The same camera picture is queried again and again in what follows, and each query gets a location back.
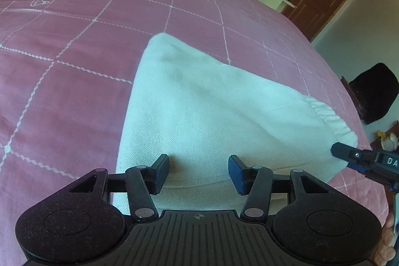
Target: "black chair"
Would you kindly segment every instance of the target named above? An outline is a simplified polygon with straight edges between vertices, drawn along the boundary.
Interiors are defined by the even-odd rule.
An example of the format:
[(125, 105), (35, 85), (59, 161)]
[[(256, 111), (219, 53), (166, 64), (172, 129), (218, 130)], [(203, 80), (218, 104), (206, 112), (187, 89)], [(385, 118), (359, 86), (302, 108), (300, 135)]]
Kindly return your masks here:
[(385, 116), (399, 94), (398, 79), (383, 63), (361, 73), (349, 86), (365, 110), (362, 119), (366, 124)]

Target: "white grid pattern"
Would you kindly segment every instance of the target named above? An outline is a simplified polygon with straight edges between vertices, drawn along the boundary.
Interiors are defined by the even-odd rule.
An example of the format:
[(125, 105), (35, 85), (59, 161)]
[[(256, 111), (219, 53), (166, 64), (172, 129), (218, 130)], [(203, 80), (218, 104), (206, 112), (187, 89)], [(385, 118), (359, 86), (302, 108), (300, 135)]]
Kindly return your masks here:
[(225, 48), (226, 48), (226, 54), (227, 54), (227, 62), (229, 63), (230, 66), (230, 56), (229, 56), (229, 50), (227, 49), (227, 41), (226, 41), (226, 31), (225, 31), (225, 26), (223, 23), (223, 17), (222, 17), (222, 12), (220, 11), (220, 7), (218, 6), (218, 4), (216, 3), (216, 0), (213, 0), (215, 2), (215, 5), (217, 7), (217, 10), (219, 11), (219, 15), (220, 15), (220, 21), (222, 23), (222, 29), (223, 29), (223, 39), (224, 39), (224, 43), (225, 43)]
[(14, 156), (16, 156), (16, 157), (18, 157), (18, 158), (21, 158), (22, 160), (24, 160), (24, 161), (26, 161), (26, 162), (28, 162), (28, 163), (30, 163), (30, 164), (33, 164), (33, 165), (35, 165), (35, 166), (39, 166), (40, 168), (44, 168), (44, 169), (46, 169), (46, 170), (55, 172), (56, 174), (61, 174), (61, 175), (63, 175), (63, 176), (69, 177), (70, 179), (73, 179), (73, 180), (79, 179), (78, 176), (73, 176), (72, 174), (66, 173), (66, 172), (64, 172), (64, 171), (62, 171), (62, 170), (58, 170), (58, 169), (55, 168), (55, 167), (50, 167), (49, 165), (45, 165), (45, 164), (43, 164), (43, 163), (41, 163), (41, 162), (37, 162), (37, 161), (34, 160), (34, 159), (30, 159), (30, 158), (28, 158), (28, 157), (25, 157), (25, 156), (23, 156), (23, 155), (20, 155), (18, 152), (14, 152), (12, 149), (10, 150), (9, 153), (12, 154), (12, 155), (14, 155)]
[[(91, 25), (94, 24), (94, 22), (97, 22), (97, 18), (99, 18), (99, 17), (101, 16), (101, 14), (106, 10), (106, 8), (111, 4), (112, 1), (113, 1), (113, 0), (110, 0), (110, 1), (105, 5), (105, 7), (100, 11), (100, 13), (90, 22), (90, 24), (89, 24), (82, 32), (80, 32), (75, 38), (73, 38), (71, 41), (68, 42), (68, 44), (66, 45), (66, 47), (56, 56), (56, 59), (58, 59), (58, 58), (69, 48), (69, 46), (72, 44), (72, 42), (74, 42), (74, 41), (77, 40), (79, 37), (81, 37), (81, 36), (83, 35), (83, 33), (84, 33), (85, 31), (87, 31)], [(30, 22), (28, 22), (27, 24), (25, 24), (23, 27), (27, 26), (27, 25), (30, 24), (31, 22), (33, 22), (33, 20), (31, 20)], [(18, 53), (21, 53), (21, 54), (26, 54), (26, 55), (29, 55), (29, 56), (31, 56), (31, 57), (41, 59), (41, 60), (42, 60), (42, 58), (43, 58), (43, 57), (39, 57), (39, 56), (35, 56), (35, 55), (32, 55), (32, 54), (26, 53), (26, 52), (24, 52), (24, 51), (18, 51), (18, 50), (15, 50), (15, 51), (18, 52)], [(81, 69), (81, 70), (83, 70), (83, 71), (87, 71), (87, 72), (89, 72), (89, 73), (93, 73), (93, 74), (95, 74), (95, 75), (99, 75), (99, 76), (102, 76), (102, 77), (108, 77), (108, 78), (111, 78), (111, 79), (114, 79), (114, 80), (117, 80), (117, 81), (123, 81), (123, 82), (130, 83), (130, 84), (131, 84), (131, 82), (129, 82), (129, 81), (126, 81), (126, 80), (123, 80), (123, 79), (117, 79), (117, 78), (114, 78), (114, 77), (111, 77), (111, 76), (108, 76), (108, 75), (103, 75), (103, 74), (100, 74), (100, 73), (95, 73), (95, 72), (93, 72), (93, 71), (90, 71), (89, 69), (84, 69), (84, 68), (81, 68), (81, 67), (74, 66), (74, 65), (72, 65), (72, 64), (67, 64), (66, 62), (61, 62), (61, 61), (58, 61), (58, 60), (57, 60), (57, 62), (58, 62), (58, 63), (61, 63), (61, 64), (64, 64), (64, 65), (67, 65), (67, 66), (70, 66), (70, 67), (74, 67), (74, 68), (77, 68), (77, 69)], [(15, 137), (16, 133), (17, 133), (18, 130), (19, 130), (19, 126), (21, 125), (22, 119), (23, 119), (23, 117), (25, 116), (25, 113), (27, 112), (27, 109), (29, 108), (29, 105), (30, 105), (30, 103), (31, 103), (31, 101), (32, 101), (32, 99), (33, 99), (33, 96), (34, 96), (35, 93), (36, 93), (36, 90), (38, 89), (39, 85), (40, 85), (41, 82), (43, 81), (44, 77), (47, 75), (47, 73), (48, 73), (48, 72), (51, 70), (51, 68), (54, 66), (54, 63), (55, 63), (54, 61), (51, 61), (51, 64), (49, 65), (49, 67), (47, 68), (47, 70), (43, 73), (43, 75), (41, 76), (41, 78), (39, 79), (39, 81), (36, 83), (36, 86), (33, 88), (33, 91), (32, 91), (32, 93), (31, 93), (31, 95), (30, 95), (30, 97), (29, 97), (29, 99), (28, 99), (28, 102), (27, 102), (27, 104), (25, 105), (25, 109), (22, 111), (22, 114), (21, 114), (21, 116), (20, 116), (19, 119), (18, 119), (17, 126), (16, 126), (16, 128), (15, 128), (13, 134), (11, 135), (9, 141), (7, 142), (7, 145), (6, 145), (6, 147), (7, 147), (7, 150), (6, 150), (6, 151), (7, 151), (7, 152), (11, 152), (11, 150), (12, 150), (12, 148), (11, 148), (12, 139)], [(1, 162), (0, 162), (0, 172), (1, 172), (2, 166), (4, 165), (5, 159), (7, 158), (7, 152), (5, 152), (4, 155), (3, 155), (3, 157), (1, 158)]]
[(172, 12), (172, 8), (173, 8), (173, 2), (174, 0), (172, 0), (170, 6), (169, 6), (169, 13), (168, 13), (168, 17), (166, 19), (166, 23), (165, 23), (165, 27), (164, 27), (164, 32), (166, 32), (166, 28), (168, 27), (168, 23), (169, 23), (169, 19), (170, 19), (170, 13)]
[[(129, 26), (123, 26), (123, 25), (119, 25), (119, 24), (113, 24), (113, 23), (103, 22), (103, 21), (98, 20), (98, 18), (99, 18), (99, 17), (101, 16), (101, 14), (105, 11), (105, 9), (111, 4), (112, 1), (113, 1), (113, 0), (110, 0), (110, 1), (107, 3), (107, 5), (102, 9), (102, 11), (101, 11), (94, 19), (91, 20), (91, 22), (87, 25), (87, 27), (86, 27), (83, 31), (81, 31), (74, 39), (72, 39), (72, 40), (67, 44), (67, 46), (56, 56), (56, 59), (58, 59), (58, 58), (69, 48), (69, 46), (70, 46), (75, 40), (77, 40), (79, 37), (81, 37), (81, 36), (83, 35), (83, 33), (86, 32), (95, 22), (99, 22), (99, 23), (102, 23), (102, 24), (109, 24), (109, 25), (119, 26), (119, 27), (123, 27), (123, 28), (127, 28), (127, 29), (136, 30), (136, 31), (138, 31), (138, 32), (142, 32), (142, 33), (145, 33), (145, 34), (153, 35), (153, 34), (151, 34), (151, 33), (148, 33), (148, 32), (145, 32), (145, 31), (136, 29), (136, 28), (131, 28), (131, 27), (129, 27)], [(273, 50), (273, 49), (271, 49), (271, 48), (268, 48), (268, 47), (265, 45), (264, 42), (261, 44), (260, 42), (254, 40), (254, 39), (252, 39), (252, 38), (250, 38), (250, 37), (248, 37), (248, 36), (246, 36), (246, 35), (244, 35), (244, 34), (241, 34), (240, 32), (238, 32), (238, 31), (236, 31), (236, 30), (233, 30), (232, 28), (225, 27), (225, 26), (224, 26), (224, 23), (223, 23), (223, 17), (222, 17), (221, 11), (220, 11), (220, 7), (218, 6), (216, 0), (213, 0), (213, 1), (214, 1), (215, 5), (216, 5), (218, 11), (219, 11), (221, 23), (215, 22), (215, 21), (213, 21), (213, 20), (210, 20), (210, 19), (208, 19), (208, 18), (205, 18), (205, 17), (200, 16), (200, 15), (198, 15), (198, 14), (195, 14), (195, 13), (193, 13), (193, 12), (184, 10), (184, 9), (182, 9), (182, 8), (175, 7), (175, 6), (173, 6), (174, 0), (172, 0), (171, 5), (167, 5), (167, 4), (164, 4), (164, 3), (162, 3), (162, 2), (157, 2), (157, 1), (154, 1), (154, 0), (146, 0), (146, 1), (155, 2), (155, 3), (157, 3), (157, 4), (161, 4), (161, 5), (163, 5), (163, 6), (167, 6), (167, 7), (170, 8), (169, 14), (168, 14), (168, 19), (167, 19), (167, 21), (166, 21), (164, 31), (166, 30), (166, 27), (167, 27), (167, 24), (168, 24), (169, 17), (170, 17), (170, 14), (171, 14), (171, 10), (172, 10), (172, 9), (181, 10), (181, 11), (186, 12), (186, 13), (188, 13), (188, 14), (191, 14), (191, 15), (194, 15), (194, 16), (197, 16), (197, 17), (200, 17), (200, 18), (202, 18), (202, 19), (204, 19), (204, 20), (208, 20), (208, 21), (210, 21), (210, 22), (212, 22), (212, 23), (214, 23), (214, 24), (218, 24), (218, 25), (222, 26), (222, 28), (223, 28), (223, 38), (224, 38), (225, 49), (226, 49), (226, 54), (227, 54), (227, 61), (228, 61), (229, 65), (231, 64), (231, 60), (230, 60), (230, 58), (229, 58), (229, 52), (228, 52), (228, 48), (227, 48), (227, 42), (226, 42), (226, 37), (225, 37), (225, 28), (227, 28), (228, 30), (230, 30), (230, 31), (232, 31), (232, 32), (234, 32), (234, 33), (239, 34), (240, 36), (243, 36), (243, 37), (245, 37), (245, 38), (247, 38), (247, 39), (249, 39), (249, 40), (255, 42), (255, 43), (258, 44), (258, 45), (261, 45), (261, 46), (264, 48), (265, 53), (267, 54), (267, 56), (268, 56), (268, 58), (269, 58), (269, 61), (270, 61), (271, 64), (272, 64), (272, 67), (273, 67), (273, 70), (274, 70), (274, 73), (275, 73), (277, 79), (278, 79), (277, 72), (276, 72), (276, 70), (275, 70), (275, 68), (274, 68), (274, 66), (273, 66), (273, 62), (272, 62), (271, 59), (270, 59), (270, 56), (269, 56), (269, 54), (268, 54), (268, 50), (270, 50), (270, 51), (272, 51), (272, 52), (274, 52), (274, 53), (276, 53), (276, 54), (278, 54), (278, 55), (280, 55), (280, 56), (283, 56), (283, 57), (284, 57), (285, 59), (287, 59), (287, 60), (290, 60), (290, 61), (294, 62), (294, 63), (297, 65), (297, 67), (298, 67), (299, 73), (300, 73), (300, 75), (301, 75), (301, 77), (302, 77), (302, 79), (303, 79), (303, 81), (304, 81), (304, 84), (305, 84), (305, 86), (306, 86), (307, 92), (308, 92), (308, 94), (309, 94), (309, 90), (308, 90), (306, 81), (305, 81), (305, 79), (304, 79), (304, 77), (303, 77), (303, 75), (302, 75), (302, 73), (301, 73), (301, 71), (300, 71), (300, 67), (303, 68), (303, 69), (305, 69), (305, 68), (302, 67), (302, 66), (300, 66), (300, 65), (298, 64), (298, 62), (296, 62), (295, 57), (294, 57), (292, 51), (289, 49), (289, 47), (287, 46), (287, 48), (290, 50), (291, 55), (292, 55), (292, 57), (293, 57), (294, 59), (291, 59), (291, 58), (289, 58), (289, 57), (286, 57), (286, 56), (282, 55), (280, 52), (277, 52), (277, 51), (275, 51), (275, 50)], [(255, 10), (255, 8), (254, 8), (254, 6), (252, 5), (252, 3), (251, 3), (249, 0), (248, 0), (248, 2), (251, 4), (252, 8)], [(7, 6), (6, 8), (3, 8), (2, 12), (6, 11), (6, 10), (11, 10), (11, 9), (9, 9), (9, 6)], [(44, 9), (44, 10), (33, 9), (33, 8), (32, 8), (32, 9), (31, 9), (31, 8), (23, 8), (23, 9), (24, 9), (24, 10), (31, 10), (31, 11), (40, 12), (39, 16), (40, 16), (41, 14), (43, 14), (43, 13), (46, 13), (46, 14), (59, 15), (59, 16), (65, 16), (65, 17), (70, 17), (70, 18), (78, 18), (78, 19), (83, 19), (83, 20), (90, 20), (89, 18), (83, 18), (83, 17), (78, 17), (78, 16), (72, 16), (72, 15), (66, 15), (66, 14), (60, 14), (60, 13), (54, 13), (54, 12), (50, 12), (50, 11), (48, 11), (48, 10), (46, 10), (46, 9)], [(260, 14), (259, 14), (256, 10), (255, 10), (255, 12), (258, 14), (260, 20), (262, 20)], [(33, 20), (31, 20), (30, 22), (28, 22), (26, 25), (22, 26), (22, 27), (19, 28), (18, 30), (16, 30), (16, 31), (14, 31), (13, 33), (11, 33), (3, 42), (5, 42), (5, 41), (6, 41), (12, 34), (14, 34), (15, 32), (18, 32), (19, 30), (21, 30), (22, 28), (24, 28), (25, 26), (27, 26), (28, 24), (30, 24), (31, 22), (33, 22), (34, 20), (36, 20), (39, 16), (35, 17)], [(54, 61), (54, 60), (52, 60), (52, 59), (45, 58), (45, 57), (42, 57), (42, 56), (37, 56), (37, 55), (34, 55), (34, 54), (30, 54), (30, 53), (27, 53), (27, 52), (25, 52), (25, 51), (20, 51), (20, 50), (17, 50), (17, 49), (7, 48), (7, 47), (3, 46), (2, 44), (0, 44), (0, 48), (3, 48), (3, 49), (5, 49), (5, 50), (10, 50), (10, 51), (18, 52), (18, 53), (21, 53), (21, 54), (24, 54), (24, 55), (28, 55), (28, 56), (37, 58), (37, 59), (46, 60), (46, 61), (51, 61), (52, 63), (51, 63), (51, 65), (50, 65), (49, 68), (53, 67), (53, 64), (54, 64), (54, 63), (60, 63), (60, 64), (63, 64), (63, 65), (66, 65), (66, 66), (68, 66), (68, 67), (73, 67), (73, 68), (80, 69), (80, 70), (85, 71), (85, 72), (88, 72), (88, 73), (92, 73), (92, 74), (94, 74), (94, 75), (98, 75), (98, 76), (101, 76), (101, 77), (110, 78), (110, 79), (113, 79), (113, 80), (116, 80), (116, 81), (122, 81), (122, 82), (129, 83), (129, 84), (132, 85), (132, 81), (127, 81), (127, 80), (125, 80), (125, 79), (119, 79), (119, 78), (117, 78), (117, 77), (112, 77), (112, 76), (105, 75), (105, 74), (102, 74), (102, 73), (97, 73), (97, 72), (95, 72), (95, 71), (91, 71), (91, 70), (85, 69), (85, 68), (83, 68), (83, 67), (78, 67), (78, 66), (75, 66), (75, 65), (73, 65), (73, 64), (70, 64), (70, 63), (67, 63), (67, 62), (63, 62), (63, 61), (60, 61), (60, 60)], [(1, 167), (2, 167), (2, 165), (3, 165), (3, 162), (4, 162), (4, 160), (5, 160), (5, 156), (6, 156), (6, 155), (3, 156), (3, 159), (2, 159), (2, 161), (0, 162), (0, 172), (1, 172)]]

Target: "round pad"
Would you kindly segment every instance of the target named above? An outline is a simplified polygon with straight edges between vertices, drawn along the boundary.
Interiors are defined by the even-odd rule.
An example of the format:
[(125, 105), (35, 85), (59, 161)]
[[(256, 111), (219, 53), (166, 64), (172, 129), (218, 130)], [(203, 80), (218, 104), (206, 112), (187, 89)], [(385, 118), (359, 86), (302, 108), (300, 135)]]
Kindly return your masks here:
[(380, 222), (372, 212), (332, 193), (297, 196), (276, 214), (272, 231), (291, 255), (318, 264), (369, 259), (381, 238)]
[(17, 221), (15, 235), (26, 255), (47, 263), (75, 264), (93, 260), (119, 244), (123, 215), (89, 193), (45, 200)]
[(308, 226), (320, 235), (339, 237), (346, 235), (353, 229), (353, 221), (345, 213), (334, 210), (321, 210), (309, 215)]

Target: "ribbed grip surface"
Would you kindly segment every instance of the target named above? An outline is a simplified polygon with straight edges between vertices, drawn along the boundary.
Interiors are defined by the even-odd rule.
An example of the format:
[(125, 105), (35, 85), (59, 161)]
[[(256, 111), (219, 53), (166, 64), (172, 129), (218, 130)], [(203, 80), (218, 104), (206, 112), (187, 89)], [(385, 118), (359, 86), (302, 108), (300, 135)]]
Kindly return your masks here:
[[(26, 266), (40, 265), (28, 262)], [(85, 266), (305, 266), (284, 252), (261, 224), (234, 211), (165, 211), (137, 224), (109, 254)], [(363, 262), (358, 266), (372, 266)]]

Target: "pink blanket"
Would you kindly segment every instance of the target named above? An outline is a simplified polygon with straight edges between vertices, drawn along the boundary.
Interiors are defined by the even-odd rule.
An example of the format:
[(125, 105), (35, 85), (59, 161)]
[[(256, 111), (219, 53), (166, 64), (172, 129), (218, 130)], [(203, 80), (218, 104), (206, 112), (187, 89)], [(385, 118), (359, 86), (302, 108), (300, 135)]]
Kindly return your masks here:
[[(164, 31), (328, 103), (369, 148), (337, 76), (257, 0), (0, 0), (0, 265), (24, 262), (14, 227), (27, 208), (94, 168), (115, 171), (137, 65)], [(382, 186), (348, 169), (330, 184), (386, 217)]]

